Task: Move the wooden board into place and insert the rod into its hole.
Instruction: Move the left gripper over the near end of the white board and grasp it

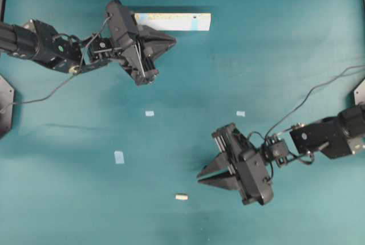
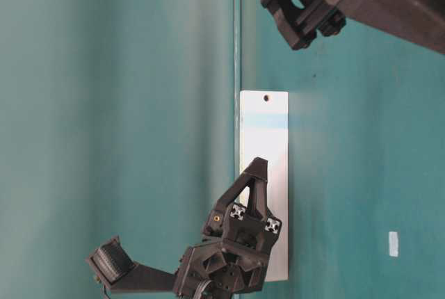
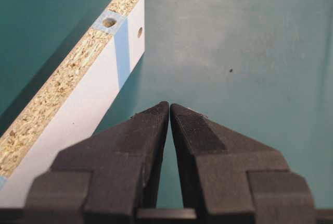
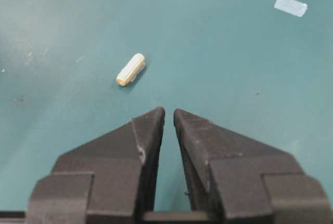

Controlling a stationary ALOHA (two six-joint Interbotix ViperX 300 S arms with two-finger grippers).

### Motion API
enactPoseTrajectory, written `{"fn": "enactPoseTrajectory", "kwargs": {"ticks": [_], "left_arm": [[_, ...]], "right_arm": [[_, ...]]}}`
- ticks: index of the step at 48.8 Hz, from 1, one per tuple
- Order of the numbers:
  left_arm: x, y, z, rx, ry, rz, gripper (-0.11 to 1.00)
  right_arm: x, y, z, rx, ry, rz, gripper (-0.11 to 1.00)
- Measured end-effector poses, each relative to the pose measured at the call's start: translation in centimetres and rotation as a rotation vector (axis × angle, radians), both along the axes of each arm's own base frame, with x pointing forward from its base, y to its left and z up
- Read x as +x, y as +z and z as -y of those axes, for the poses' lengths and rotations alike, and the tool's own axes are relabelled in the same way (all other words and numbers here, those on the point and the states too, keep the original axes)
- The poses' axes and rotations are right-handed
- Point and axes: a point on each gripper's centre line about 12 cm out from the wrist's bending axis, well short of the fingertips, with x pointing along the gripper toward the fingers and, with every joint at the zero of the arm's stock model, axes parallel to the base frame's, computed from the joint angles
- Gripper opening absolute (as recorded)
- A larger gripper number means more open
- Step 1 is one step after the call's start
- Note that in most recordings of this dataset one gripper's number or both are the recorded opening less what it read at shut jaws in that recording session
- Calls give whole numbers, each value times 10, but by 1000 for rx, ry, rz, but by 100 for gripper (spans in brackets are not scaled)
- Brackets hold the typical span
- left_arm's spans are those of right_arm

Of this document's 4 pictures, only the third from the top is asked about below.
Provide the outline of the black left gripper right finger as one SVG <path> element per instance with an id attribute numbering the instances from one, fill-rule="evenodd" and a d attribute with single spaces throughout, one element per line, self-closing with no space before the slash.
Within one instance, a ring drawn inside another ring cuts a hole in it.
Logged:
<path id="1" fill-rule="evenodd" d="M 306 180 L 282 153 L 179 104 L 170 107 L 183 205 L 207 223 L 315 223 Z"/>

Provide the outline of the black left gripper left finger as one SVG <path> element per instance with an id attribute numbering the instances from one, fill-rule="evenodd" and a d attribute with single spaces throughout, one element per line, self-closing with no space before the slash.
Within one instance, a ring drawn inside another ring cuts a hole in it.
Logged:
<path id="1" fill-rule="evenodd" d="M 27 223 L 133 223 L 157 203 L 169 104 L 60 151 L 36 177 L 25 202 Z"/>

